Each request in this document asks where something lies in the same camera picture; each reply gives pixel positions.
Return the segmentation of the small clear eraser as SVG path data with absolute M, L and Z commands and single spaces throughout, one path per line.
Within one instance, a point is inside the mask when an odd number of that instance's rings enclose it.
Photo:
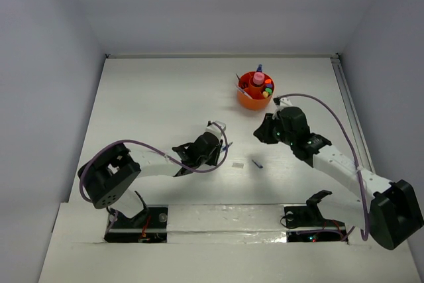
M 244 164 L 243 163 L 238 163 L 238 162 L 234 162 L 232 167 L 234 168 L 244 168 Z

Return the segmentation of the small blue pen cap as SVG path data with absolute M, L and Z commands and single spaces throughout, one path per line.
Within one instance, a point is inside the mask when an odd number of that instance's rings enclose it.
M 255 161 L 255 160 L 253 160 L 253 159 L 252 159 L 252 162 L 253 162 L 253 164 L 254 164 L 254 165 L 256 165 L 259 169 L 263 169 L 263 165 L 261 165 L 261 163 L 259 163 L 259 162 Z

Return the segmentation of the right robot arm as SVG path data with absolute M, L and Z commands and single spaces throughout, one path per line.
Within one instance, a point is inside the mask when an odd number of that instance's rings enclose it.
M 254 136 L 264 144 L 283 143 L 313 169 L 333 178 L 356 196 L 335 199 L 329 190 L 311 196 L 306 204 L 308 222 L 319 225 L 336 219 L 370 235 L 381 247 L 393 250 L 423 227 L 423 215 L 411 184 L 393 182 L 360 167 L 331 141 L 311 132 L 303 111 L 285 107 L 267 113 Z

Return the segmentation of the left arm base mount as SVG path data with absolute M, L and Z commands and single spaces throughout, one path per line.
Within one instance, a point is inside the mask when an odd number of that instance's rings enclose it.
M 109 221 L 103 239 L 107 243 L 166 243 L 168 206 L 148 206 L 138 192 L 136 195 L 142 210 L 132 218 L 106 208 Z

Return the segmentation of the black handled scissors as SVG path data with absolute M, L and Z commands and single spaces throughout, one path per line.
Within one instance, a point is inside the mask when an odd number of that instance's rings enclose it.
M 248 83 L 245 82 L 244 80 L 242 80 L 241 77 L 238 74 L 236 74 L 236 77 L 237 77 L 237 80 L 238 80 L 238 84 L 246 84 L 248 86 Z

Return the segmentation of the pink capped clear tube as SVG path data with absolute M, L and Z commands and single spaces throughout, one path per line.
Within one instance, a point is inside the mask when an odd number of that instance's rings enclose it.
M 261 86 L 264 83 L 265 75 L 262 72 L 255 72 L 252 78 L 252 82 L 255 86 Z

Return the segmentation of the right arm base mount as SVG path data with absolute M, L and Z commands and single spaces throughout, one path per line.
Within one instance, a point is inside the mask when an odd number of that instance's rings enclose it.
M 322 190 L 312 195 L 302 205 L 287 205 L 280 224 L 287 230 L 288 243 L 347 242 L 345 224 L 334 219 L 325 219 L 318 204 L 332 193 Z

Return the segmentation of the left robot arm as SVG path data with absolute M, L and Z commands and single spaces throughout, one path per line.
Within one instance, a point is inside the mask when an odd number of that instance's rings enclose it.
M 227 144 L 226 134 L 214 127 L 168 153 L 130 139 L 113 142 L 78 171 L 80 195 L 95 209 L 114 211 L 138 227 L 146 221 L 148 208 L 132 187 L 137 178 L 212 172 L 224 163 L 219 157 Z

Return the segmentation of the dark blue ballpoint pen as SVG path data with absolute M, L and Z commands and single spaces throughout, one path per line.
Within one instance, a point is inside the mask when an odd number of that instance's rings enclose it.
M 230 142 L 228 144 L 226 144 L 225 146 L 223 146 L 221 148 L 221 153 L 226 154 L 228 153 L 228 149 L 232 146 L 233 142 Z

